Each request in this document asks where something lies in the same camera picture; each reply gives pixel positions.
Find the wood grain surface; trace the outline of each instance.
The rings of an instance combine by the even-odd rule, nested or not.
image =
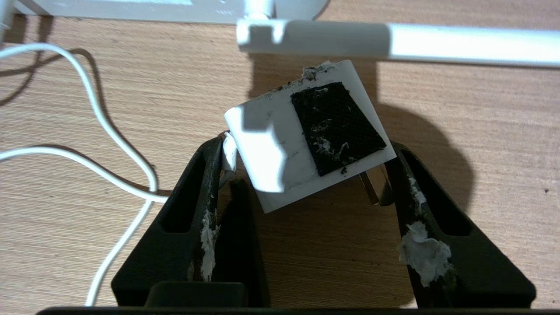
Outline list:
[[[333,0],[321,20],[560,29],[556,0]],[[172,189],[223,113],[327,57],[246,55],[235,27],[19,17],[11,43],[74,53],[100,83],[119,131]],[[71,66],[50,53],[0,61],[0,150],[70,147],[132,182]],[[353,59],[393,140],[410,147],[536,285],[560,303],[560,71]],[[222,204],[228,193],[220,196]],[[143,201],[62,157],[0,164],[0,313],[81,305],[95,270]],[[111,279],[161,205],[111,268]],[[275,307],[413,305],[392,207],[352,178],[257,217]],[[99,305],[112,305],[109,281]]]

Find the white cable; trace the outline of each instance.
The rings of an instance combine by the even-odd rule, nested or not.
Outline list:
[[[99,266],[99,269],[97,269],[97,273],[95,273],[85,303],[86,306],[93,306],[95,304],[95,300],[97,299],[97,294],[99,292],[99,288],[101,287],[101,282],[103,281],[103,278],[107,273],[109,266],[111,266],[116,256],[119,254],[119,252],[123,249],[123,247],[126,245],[128,240],[131,238],[132,234],[134,234],[134,232],[138,229],[138,227],[140,226],[140,224],[148,214],[150,208],[152,207],[153,201],[165,202],[167,198],[153,194],[154,192],[157,192],[157,186],[158,186],[156,174],[151,169],[150,165],[140,155],[138,155],[136,151],[131,146],[129,146],[128,143],[123,138],[121,138],[118,132],[111,126],[107,117],[105,117],[105,115],[103,114],[103,110],[99,105],[99,101],[97,99],[97,96],[95,95],[93,85],[91,83],[91,80],[87,72],[84,70],[80,62],[70,52],[52,44],[33,43],[33,44],[25,44],[25,45],[20,45],[20,46],[10,47],[4,50],[0,50],[0,59],[12,57],[22,53],[38,52],[44,50],[56,52],[62,55],[64,58],[68,59],[68,61],[70,61],[70,63],[74,66],[80,78],[82,79],[84,88],[86,89],[86,94],[90,100],[91,107],[95,113],[95,117],[97,118],[97,120],[99,121],[99,123],[101,124],[105,132],[113,139],[113,141],[115,141],[115,143],[121,149],[123,149],[123,151],[128,156],[130,156],[134,160],[134,162],[136,162],[136,164],[138,164],[138,166],[140,166],[140,168],[144,171],[144,173],[148,177],[149,190],[150,192],[152,192],[152,193],[147,193],[141,191],[140,189],[132,187],[124,183],[122,180],[109,174],[107,171],[100,168],[91,160],[85,159],[82,156],[79,156],[73,152],[66,151],[64,149],[57,149],[53,147],[27,147],[27,148],[0,152],[0,161],[9,158],[14,158],[16,156],[21,156],[24,154],[42,153],[42,154],[55,154],[55,155],[65,156],[69,159],[72,159],[90,168],[91,170],[95,171],[97,174],[101,175],[103,178],[111,181],[113,184],[124,189],[125,191],[146,199],[146,202],[144,203],[144,205],[142,206],[142,208],[140,209],[140,211],[138,212],[138,214],[136,215],[132,223],[128,226],[127,230],[120,237],[120,239],[115,244],[115,246],[113,246],[111,252],[105,257],[105,259],[101,263],[101,266]]]

